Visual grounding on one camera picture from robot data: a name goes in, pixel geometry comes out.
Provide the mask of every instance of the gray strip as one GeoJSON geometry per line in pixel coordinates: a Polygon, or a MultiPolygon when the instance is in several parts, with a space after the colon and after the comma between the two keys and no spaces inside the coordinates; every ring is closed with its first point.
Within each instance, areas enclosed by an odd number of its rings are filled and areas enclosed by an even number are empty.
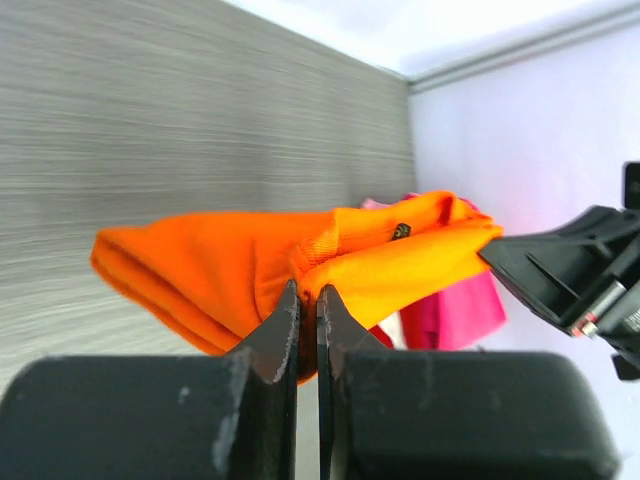
{"type": "Polygon", "coordinates": [[[456,60],[409,79],[412,95],[527,60],[550,51],[582,43],[640,23],[640,2],[625,2],[617,8],[591,12],[572,22],[558,22],[482,53],[456,60]]]}

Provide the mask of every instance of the pink cloth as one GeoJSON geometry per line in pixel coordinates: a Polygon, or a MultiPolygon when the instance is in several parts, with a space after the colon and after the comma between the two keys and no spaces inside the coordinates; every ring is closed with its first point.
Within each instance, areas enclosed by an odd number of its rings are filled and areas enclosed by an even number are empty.
{"type": "MultiPolygon", "coordinates": [[[[415,196],[417,194],[409,193],[404,199],[415,196]]],[[[370,198],[362,204],[370,210],[387,206],[370,198]]],[[[459,350],[497,330],[506,321],[490,273],[468,278],[423,298],[403,308],[400,315],[410,349],[459,350]]]]}

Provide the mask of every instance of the clothing label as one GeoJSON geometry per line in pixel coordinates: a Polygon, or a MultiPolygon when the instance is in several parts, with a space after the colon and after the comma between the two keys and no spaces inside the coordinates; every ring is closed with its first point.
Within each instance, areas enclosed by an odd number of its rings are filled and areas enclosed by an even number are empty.
{"type": "Polygon", "coordinates": [[[391,241],[399,240],[400,238],[406,238],[411,233],[411,227],[406,223],[399,223],[396,226],[396,229],[393,231],[393,237],[391,237],[391,241]]]}

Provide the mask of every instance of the folded cloth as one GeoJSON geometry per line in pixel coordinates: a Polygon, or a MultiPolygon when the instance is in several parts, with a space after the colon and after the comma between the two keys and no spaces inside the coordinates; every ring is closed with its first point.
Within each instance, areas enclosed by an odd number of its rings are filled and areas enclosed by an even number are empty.
{"type": "Polygon", "coordinates": [[[273,312],[290,278],[303,307],[333,284],[371,328],[486,271],[476,252],[501,234],[491,217],[433,192],[383,210],[191,213],[107,228],[91,265],[197,348],[222,354],[273,312]]]}
{"type": "MultiPolygon", "coordinates": [[[[416,196],[409,193],[405,199],[416,196]]],[[[371,198],[362,204],[366,209],[388,206],[371,198]]],[[[497,330],[506,314],[491,273],[486,272],[406,306],[400,311],[400,321],[410,349],[458,350],[497,330]]]]}

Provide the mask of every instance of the orange garment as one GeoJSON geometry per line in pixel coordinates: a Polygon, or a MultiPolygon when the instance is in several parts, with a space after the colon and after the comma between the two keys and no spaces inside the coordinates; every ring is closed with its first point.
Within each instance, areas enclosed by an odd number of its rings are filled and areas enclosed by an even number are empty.
{"type": "Polygon", "coordinates": [[[98,232],[91,265],[203,352],[222,354],[275,309],[294,278],[303,306],[333,284],[371,328],[488,269],[476,255],[502,229],[448,192],[382,210],[191,213],[98,232]],[[399,224],[407,238],[392,241],[399,224]]]}

